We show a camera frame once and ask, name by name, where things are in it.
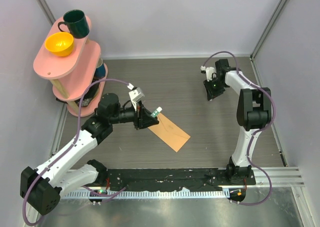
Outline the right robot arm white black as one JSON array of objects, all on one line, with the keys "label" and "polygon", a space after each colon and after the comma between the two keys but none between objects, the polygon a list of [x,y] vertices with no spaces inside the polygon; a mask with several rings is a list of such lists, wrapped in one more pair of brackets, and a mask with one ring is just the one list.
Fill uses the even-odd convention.
[{"label": "right robot arm white black", "polygon": [[226,166],[226,180],[233,185],[251,175],[250,163],[256,142],[272,120],[272,102],[269,88],[261,88],[243,76],[243,72],[230,67],[227,59],[215,62],[214,67],[201,66],[206,76],[203,81],[207,100],[212,101],[222,95],[226,88],[232,88],[238,94],[236,120],[240,127],[235,151]]}]

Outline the orange paper envelope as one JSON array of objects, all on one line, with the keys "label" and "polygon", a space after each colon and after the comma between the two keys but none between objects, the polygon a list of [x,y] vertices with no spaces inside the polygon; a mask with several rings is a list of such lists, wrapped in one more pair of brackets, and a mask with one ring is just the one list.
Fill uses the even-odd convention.
[{"label": "orange paper envelope", "polygon": [[177,153],[190,136],[162,113],[157,115],[157,119],[159,124],[150,126],[148,129]]}]

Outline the green white glue stick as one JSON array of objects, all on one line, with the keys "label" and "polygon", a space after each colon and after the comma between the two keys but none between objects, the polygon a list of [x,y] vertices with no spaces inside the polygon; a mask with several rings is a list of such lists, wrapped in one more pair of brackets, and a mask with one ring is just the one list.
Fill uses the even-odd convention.
[{"label": "green white glue stick", "polygon": [[151,113],[151,116],[152,116],[153,118],[155,118],[155,117],[157,117],[158,114],[161,113],[161,111],[162,111],[162,108],[159,106],[159,107],[157,107],[157,108]]}]

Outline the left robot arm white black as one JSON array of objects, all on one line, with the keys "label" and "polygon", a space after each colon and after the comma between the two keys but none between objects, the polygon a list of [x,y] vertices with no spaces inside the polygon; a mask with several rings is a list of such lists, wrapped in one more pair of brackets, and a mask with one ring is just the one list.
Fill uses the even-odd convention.
[{"label": "left robot arm white black", "polygon": [[137,130],[159,124],[146,109],[137,90],[130,92],[131,106],[121,105],[115,93],[102,96],[94,114],[80,127],[75,137],[49,160],[21,172],[20,196],[40,215],[50,213],[62,196],[78,187],[102,186],[107,179],[106,167],[96,160],[88,161],[75,173],[69,169],[86,153],[97,147],[112,132],[115,124],[133,123]]}]

